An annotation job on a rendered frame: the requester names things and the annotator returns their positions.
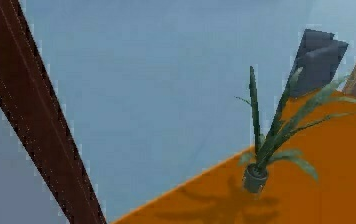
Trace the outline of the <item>green potted house plant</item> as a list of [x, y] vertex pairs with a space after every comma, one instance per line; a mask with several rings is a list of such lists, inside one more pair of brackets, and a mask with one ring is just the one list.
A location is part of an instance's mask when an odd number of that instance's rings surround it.
[[290, 98], [290, 91], [296, 87], [302, 71], [303, 68], [300, 67], [288, 78], [281, 98], [278, 102], [270, 129], [267, 134], [263, 134], [260, 127], [258, 89], [255, 70], [253, 66], [249, 68], [250, 99], [246, 100], [239, 97], [239, 100], [246, 102], [251, 107], [253, 122], [254, 150], [243, 153], [239, 159], [240, 165], [246, 164], [242, 177], [242, 187], [249, 193], [259, 195], [262, 192], [269, 177], [267, 167], [278, 161], [290, 161], [296, 164], [301, 170], [317, 181], [318, 173], [315, 167], [307, 160], [301, 158], [301, 150], [287, 149], [285, 151], [279, 151], [279, 148], [298, 132], [319, 125], [333, 118], [347, 116], [347, 113], [328, 114], [323, 118], [300, 126], [299, 123], [317, 107], [331, 102], [356, 103], [356, 99], [350, 97], [332, 97], [333, 92], [343, 82], [349, 79], [348, 76], [344, 76], [338, 78], [337, 80], [330, 81], [328, 84], [323, 86], [313, 97], [308, 99], [291, 118], [283, 120], [282, 114], [286, 103]]

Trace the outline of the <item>dark brown room door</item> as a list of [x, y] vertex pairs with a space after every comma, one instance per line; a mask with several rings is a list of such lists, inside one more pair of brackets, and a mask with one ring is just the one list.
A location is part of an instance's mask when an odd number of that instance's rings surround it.
[[107, 224], [18, 0], [0, 0], [0, 107], [70, 224]]

